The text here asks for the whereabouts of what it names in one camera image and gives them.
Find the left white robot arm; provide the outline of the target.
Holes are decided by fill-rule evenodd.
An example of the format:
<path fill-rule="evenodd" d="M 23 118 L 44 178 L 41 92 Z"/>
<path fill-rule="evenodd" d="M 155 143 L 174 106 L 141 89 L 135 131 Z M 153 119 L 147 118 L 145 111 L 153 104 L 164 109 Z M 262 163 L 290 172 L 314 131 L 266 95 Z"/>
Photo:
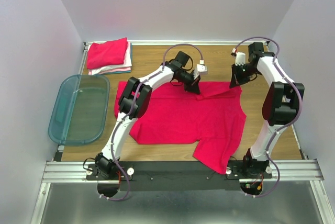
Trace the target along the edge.
<path fill-rule="evenodd" d="M 191 59 L 179 51 L 174 59 L 164 61 L 161 66 L 139 79 L 131 77 L 119 99 L 119 113 L 113 131 L 101 152 L 95 157 L 95 166 L 102 178 L 109 180 L 117 171 L 124 170 L 119 165 L 121 151 L 132 126 L 147 111 L 152 92 L 173 80 L 184 85 L 184 90 L 200 94 L 199 81 L 201 74 L 207 71 L 204 57 L 200 55 L 199 63 L 189 72 L 184 67 Z"/>

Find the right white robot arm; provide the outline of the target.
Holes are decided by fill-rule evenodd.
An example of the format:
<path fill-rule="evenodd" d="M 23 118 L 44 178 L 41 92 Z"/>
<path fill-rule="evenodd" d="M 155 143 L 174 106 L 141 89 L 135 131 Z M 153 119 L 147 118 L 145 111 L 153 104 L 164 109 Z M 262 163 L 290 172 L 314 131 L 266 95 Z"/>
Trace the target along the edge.
<path fill-rule="evenodd" d="M 294 82 L 279 65 L 277 53 L 264 50 L 261 42 L 248 46 L 245 54 L 233 48 L 230 87 L 244 85 L 262 75 L 269 85 L 262 106 L 263 126 L 254 145 L 243 157 L 240 171 L 252 178 L 266 172 L 271 153 L 281 134 L 300 116 L 305 87 Z"/>

